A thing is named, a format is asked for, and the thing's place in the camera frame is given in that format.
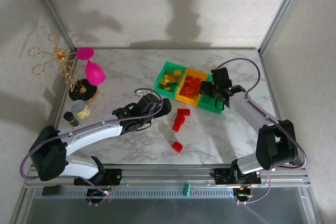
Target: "orange bin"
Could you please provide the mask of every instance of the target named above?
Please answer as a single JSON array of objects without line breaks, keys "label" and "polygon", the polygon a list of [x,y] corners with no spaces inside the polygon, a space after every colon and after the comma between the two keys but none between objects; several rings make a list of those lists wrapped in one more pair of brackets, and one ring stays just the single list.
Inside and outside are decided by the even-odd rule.
[{"label": "orange bin", "polygon": [[183,89],[186,79],[188,79],[188,77],[190,76],[193,77],[193,79],[199,78],[200,82],[206,81],[208,78],[207,73],[202,73],[197,70],[187,68],[185,70],[185,73],[183,75],[183,78],[180,84],[178,85],[175,99],[181,102],[185,102],[185,103],[197,106],[201,98],[201,95],[199,94],[199,88],[197,89],[197,92],[193,93],[192,95],[188,95],[188,96],[185,93],[185,88]]}]

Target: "white wall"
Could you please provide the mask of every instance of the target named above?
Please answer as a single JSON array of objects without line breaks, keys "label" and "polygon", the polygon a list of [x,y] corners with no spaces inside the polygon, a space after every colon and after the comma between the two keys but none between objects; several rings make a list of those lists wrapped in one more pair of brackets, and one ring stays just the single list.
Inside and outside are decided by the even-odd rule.
[{"label": "white wall", "polygon": [[265,55],[277,103],[308,155],[326,223],[336,223],[336,0],[295,0]]},{"label": "white wall", "polygon": [[258,47],[283,0],[51,0],[77,46]]},{"label": "white wall", "polygon": [[19,165],[44,126],[50,123],[62,79],[57,64],[43,76],[32,74],[29,48],[52,51],[46,37],[55,28],[39,0],[0,0],[0,223],[7,224],[22,189]]}]

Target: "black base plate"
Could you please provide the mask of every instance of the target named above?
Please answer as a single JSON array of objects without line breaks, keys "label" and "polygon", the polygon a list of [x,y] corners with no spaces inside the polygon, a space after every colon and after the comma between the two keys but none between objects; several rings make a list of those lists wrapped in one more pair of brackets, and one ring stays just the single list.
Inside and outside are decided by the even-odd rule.
[{"label": "black base plate", "polygon": [[[103,179],[96,186],[119,186],[121,181],[121,169],[106,169]],[[81,178],[75,178],[75,186],[88,186]]]},{"label": "black base plate", "polygon": [[71,91],[71,89],[69,90],[70,99],[72,99],[73,101],[83,100],[85,102],[92,100],[92,98],[95,97],[98,92],[98,87],[91,85],[88,79],[81,79],[77,82],[80,83],[79,86],[83,85],[86,88],[86,92],[81,93],[79,87],[75,84],[73,92]]},{"label": "black base plate", "polygon": [[251,195],[251,188],[244,188],[241,190],[241,188],[234,188],[233,189],[233,195],[242,202],[248,201],[250,198],[248,196],[243,195]]},{"label": "black base plate", "polygon": [[261,184],[260,176],[257,176],[256,172],[244,175],[244,178],[236,180],[231,176],[230,168],[215,168],[211,176],[215,178],[216,185],[249,185],[249,184]]}]

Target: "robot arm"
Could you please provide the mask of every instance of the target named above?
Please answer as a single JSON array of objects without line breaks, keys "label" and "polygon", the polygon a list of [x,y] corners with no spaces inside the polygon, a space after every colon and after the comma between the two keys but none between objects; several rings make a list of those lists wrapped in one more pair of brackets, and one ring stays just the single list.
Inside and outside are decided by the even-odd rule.
[{"label": "robot arm", "polygon": [[151,125],[153,118],[159,118],[171,111],[169,99],[163,99],[162,102],[163,104],[158,97],[149,93],[138,103],[131,103],[114,110],[112,114],[94,123],[73,127],[63,132],[57,131],[53,126],[44,128],[30,151],[51,137],[55,140],[43,144],[31,155],[39,178],[42,181],[58,176],[96,178],[104,171],[98,158],[87,159],[73,153],[102,139],[139,131],[144,125]]},{"label": "robot arm", "polygon": [[[269,170],[294,161],[298,156],[297,148],[275,126],[278,123],[295,137],[293,124],[270,115],[246,94],[243,87],[233,86],[226,68],[211,72],[213,82],[202,82],[201,94],[222,101],[222,110],[224,105],[235,110],[258,133],[256,152],[232,161],[223,181],[228,184],[239,184],[258,170]],[[61,133],[53,126],[46,127],[30,149],[32,151],[42,142],[51,137],[55,138],[31,154],[39,178],[46,181],[57,176],[80,176],[94,180],[104,170],[100,161],[96,157],[88,160],[74,156],[73,153],[99,140],[144,129],[145,124],[151,125],[152,118],[161,117],[171,111],[169,99],[163,99],[160,112],[150,116],[160,106],[160,100],[156,96],[146,94],[138,103],[119,108],[94,124],[74,127]]]},{"label": "robot arm", "polygon": [[215,98],[216,104],[222,101],[221,110],[224,105],[233,109],[258,133],[256,152],[232,161],[223,181],[236,184],[258,170],[269,170],[294,161],[298,157],[296,146],[275,126],[278,123],[295,139],[293,124],[270,115],[246,94],[243,87],[233,86],[226,68],[214,69],[211,73],[213,82],[202,82],[201,94]]}]

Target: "small jar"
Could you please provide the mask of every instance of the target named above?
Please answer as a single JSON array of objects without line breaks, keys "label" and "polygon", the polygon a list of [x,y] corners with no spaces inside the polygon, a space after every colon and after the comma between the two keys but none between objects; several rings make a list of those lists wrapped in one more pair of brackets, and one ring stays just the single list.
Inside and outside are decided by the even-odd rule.
[{"label": "small jar", "polygon": [[71,126],[78,126],[79,124],[78,120],[74,117],[72,112],[65,112],[63,118],[67,120]]}]

